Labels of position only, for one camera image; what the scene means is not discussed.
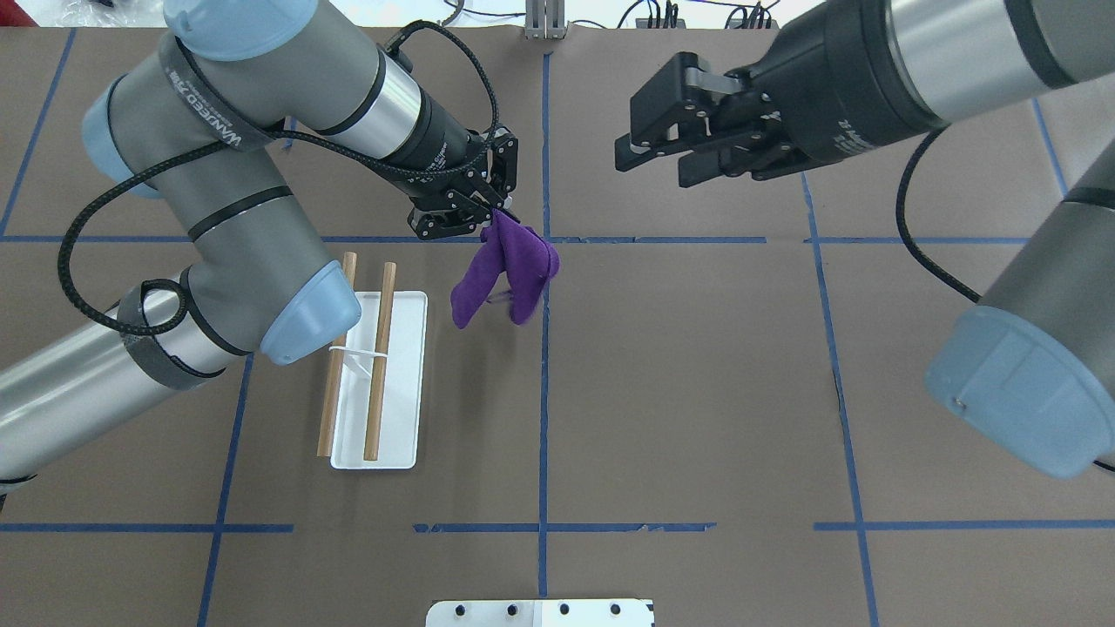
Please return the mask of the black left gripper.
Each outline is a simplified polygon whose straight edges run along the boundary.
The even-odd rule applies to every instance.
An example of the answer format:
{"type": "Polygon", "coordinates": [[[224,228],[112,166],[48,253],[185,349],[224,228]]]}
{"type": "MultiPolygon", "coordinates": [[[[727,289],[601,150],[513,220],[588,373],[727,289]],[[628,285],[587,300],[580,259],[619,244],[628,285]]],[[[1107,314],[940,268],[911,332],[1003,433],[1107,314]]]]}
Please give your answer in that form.
{"type": "Polygon", "coordinates": [[[469,168],[429,179],[408,192],[413,203],[408,223],[421,241],[477,237],[497,210],[518,219],[512,211],[518,139],[510,128],[471,136],[466,156],[474,160],[469,168]]]}

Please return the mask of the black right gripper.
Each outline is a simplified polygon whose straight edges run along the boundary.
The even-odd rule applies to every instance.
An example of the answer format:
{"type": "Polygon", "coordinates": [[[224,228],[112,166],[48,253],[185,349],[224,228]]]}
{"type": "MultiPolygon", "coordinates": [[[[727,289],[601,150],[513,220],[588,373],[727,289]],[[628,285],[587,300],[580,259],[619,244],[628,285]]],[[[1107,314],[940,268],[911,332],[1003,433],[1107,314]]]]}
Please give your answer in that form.
{"type": "Polygon", "coordinates": [[[753,181],[836,163],[837,88],[826,66],[745,66],[714,74],[677,52],[630,99],[630,132],[614,143],[615,170],[686,152],[678,184],[753,181]]]}

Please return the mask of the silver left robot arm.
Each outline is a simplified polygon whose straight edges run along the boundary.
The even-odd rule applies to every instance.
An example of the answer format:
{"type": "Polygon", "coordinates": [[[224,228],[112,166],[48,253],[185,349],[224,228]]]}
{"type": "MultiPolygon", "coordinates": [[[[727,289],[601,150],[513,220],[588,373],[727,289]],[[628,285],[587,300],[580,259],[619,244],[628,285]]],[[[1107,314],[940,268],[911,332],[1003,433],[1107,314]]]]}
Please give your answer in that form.
{"type": "Polygon", "coordinates": [[[328,1],[167,1],[157,50],[93,104],[89,158],[114,181],[72,220],[58,254],[86,326],[3,372],[3,494],[246,354],[287,365],[360,320],[266,147],[303,139],[353,160],[413,203],[419,239],[473,234],[507,208],[517,139],[493,119],[467,131],[328,1]],[[78,293],[72,247],[130,191],[163,199],[198,250],[175,279],[132,287],[101,310],[78,293]]]}

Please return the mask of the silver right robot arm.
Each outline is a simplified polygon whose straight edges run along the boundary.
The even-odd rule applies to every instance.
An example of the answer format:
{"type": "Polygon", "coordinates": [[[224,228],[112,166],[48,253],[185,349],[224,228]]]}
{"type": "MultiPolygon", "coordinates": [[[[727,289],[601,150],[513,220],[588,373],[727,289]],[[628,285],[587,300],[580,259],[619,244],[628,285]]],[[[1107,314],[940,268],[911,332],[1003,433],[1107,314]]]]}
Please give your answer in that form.
{"type": "Polygon", "coordinates": [[[630,99],[614,164],[679,185],[780,179],[906,139],[909,254],[971,307],[928,366],[937,404],[1055,479],[1112,471],[1112,147],[1059,179],[1034,99],[1112,80],[1111,1],[821,1],[715,71],[673,54],[630,99]]]}

